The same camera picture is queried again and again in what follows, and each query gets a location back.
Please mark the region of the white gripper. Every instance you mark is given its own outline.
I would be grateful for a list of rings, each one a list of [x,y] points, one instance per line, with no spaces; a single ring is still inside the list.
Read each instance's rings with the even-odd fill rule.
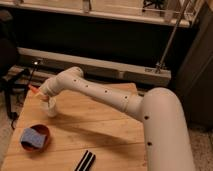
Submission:
[[[47,79],[41,86],[40,91],[51,97],[47,102],[48,109],[56,109],[56,98],[54,96],[61,92],[61,88],[56,79]]]

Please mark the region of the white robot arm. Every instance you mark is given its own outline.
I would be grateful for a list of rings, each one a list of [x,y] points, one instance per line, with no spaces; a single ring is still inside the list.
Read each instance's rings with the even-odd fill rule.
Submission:
[[[148,171],[196,171],[184,111],[167,88],[153,88],[143,97],[130,91],[87,81],[79,67],[50,77],[39,87],[42,96],[64,90],[80,92],[143,123]]]

